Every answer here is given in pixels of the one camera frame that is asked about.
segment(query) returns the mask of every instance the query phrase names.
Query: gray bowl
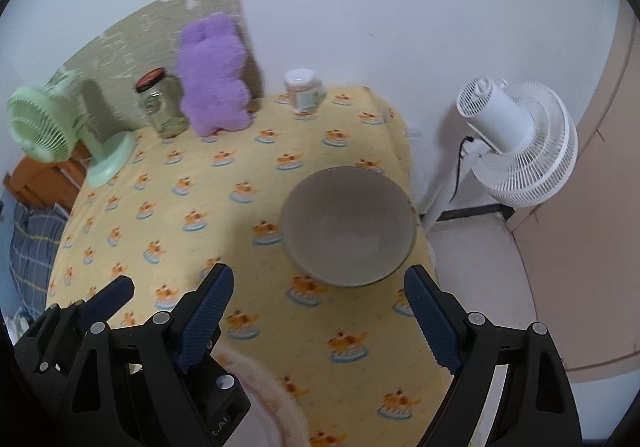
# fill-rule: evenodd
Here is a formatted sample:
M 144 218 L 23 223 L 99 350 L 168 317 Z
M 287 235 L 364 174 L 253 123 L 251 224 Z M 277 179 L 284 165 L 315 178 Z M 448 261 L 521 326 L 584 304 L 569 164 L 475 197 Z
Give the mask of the gray bowl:
M 415 215 L 395 182 L 358 167 L 334 167 L 300 182 L 282 208 L 286 254 L 332 286 L 364 286 L 392 274 L 414 247 Z

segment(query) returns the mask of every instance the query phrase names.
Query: table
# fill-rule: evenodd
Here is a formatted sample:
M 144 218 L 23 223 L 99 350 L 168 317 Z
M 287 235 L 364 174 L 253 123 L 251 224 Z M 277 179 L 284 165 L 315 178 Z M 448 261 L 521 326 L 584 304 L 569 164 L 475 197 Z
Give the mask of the table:
M 414 447 L 450 382 L 401 291 L 408 265 L 433 270 L 424 235 L 393 275 L 340 289 L 290 264 L 277 225 L 289 192 L 327 167 L 374 169 L 409 193 L 404 122 L 366 87 L 330 89 L 310 116 L 293 115 L 284 95 L 264 98 L 253 117 L 202 139 L 139 130 L 116 177 L 82 186 L 49 303 L 90 298 L 125 274 L 135 296 L 110 326 L 140 324 L 221 261 L 236 290 L 213 354 L 273 418 L 274 445 Z

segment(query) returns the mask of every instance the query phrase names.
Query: wooden chair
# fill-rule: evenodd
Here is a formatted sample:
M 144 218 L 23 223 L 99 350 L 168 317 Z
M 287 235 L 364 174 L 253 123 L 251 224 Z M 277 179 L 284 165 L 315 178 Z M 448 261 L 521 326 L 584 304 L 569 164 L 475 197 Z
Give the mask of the wooden chair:
M 82 144 L 66 162 L 43 164 L 25 156 L 3 183 L 24 204 L 44 209 L 57 202 L 70 210 L 84 182 L 89 159 L 91 155 Z

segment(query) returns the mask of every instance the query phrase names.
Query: glass jar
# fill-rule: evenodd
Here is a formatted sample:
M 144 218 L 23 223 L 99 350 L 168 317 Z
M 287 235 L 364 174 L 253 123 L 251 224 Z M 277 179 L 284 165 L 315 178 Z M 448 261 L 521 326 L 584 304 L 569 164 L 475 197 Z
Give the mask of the glass jar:
M 189 127 L 189 120 L 180 111 L 180 81 L 167 75 L 164 68 L 142 76 L 136 82 L 136 91 L 141 94 L 140 108 L 160 138 L 176 137 Z
M 313 113 L 324 99 L 322 81 L 316 72 L 306 68 L 288 71 L 284 75 L 289 107 L 296 114 Z

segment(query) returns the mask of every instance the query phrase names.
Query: plush bunny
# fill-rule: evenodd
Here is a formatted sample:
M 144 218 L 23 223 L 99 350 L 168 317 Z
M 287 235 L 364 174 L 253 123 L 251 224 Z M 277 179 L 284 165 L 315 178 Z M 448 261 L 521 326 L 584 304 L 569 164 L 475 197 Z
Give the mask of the plush bunny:
M 184 97 L 180 108 L 193 131 L 206 137 L 251 125 L 249 90 L 240 79 L 246 50 L 230 16 L 217 12 L 182 29 L 177 72 Z

